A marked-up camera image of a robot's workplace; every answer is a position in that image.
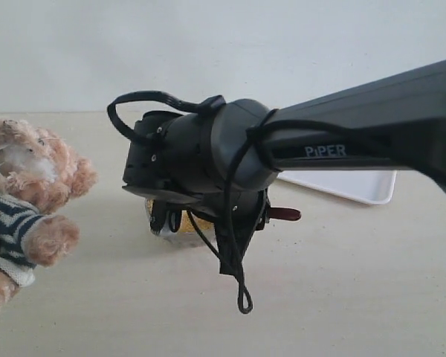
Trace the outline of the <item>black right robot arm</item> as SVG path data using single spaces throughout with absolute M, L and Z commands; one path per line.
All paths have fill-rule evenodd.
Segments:
M 446 193 L 446 60 L 283 109 L 222 96 L 188 103 L 162 91 L 133 129 L 124 189 L 189 209 L 219 231 L 258 231 L 267 189 L 289 170 L 415 170 Z

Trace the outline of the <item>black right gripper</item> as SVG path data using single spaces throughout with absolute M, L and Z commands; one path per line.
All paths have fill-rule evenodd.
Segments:
M 149 224 L 159 235 L 166 218 L 179 231 L 181 212 L 212 222 L 229 208 L 232 193 L 267 190 L 270 170 L 248 139 L 270 112 L 221 110 L 214 115 L 154 111 L 136 122 L 124 190 L 152 200 Z

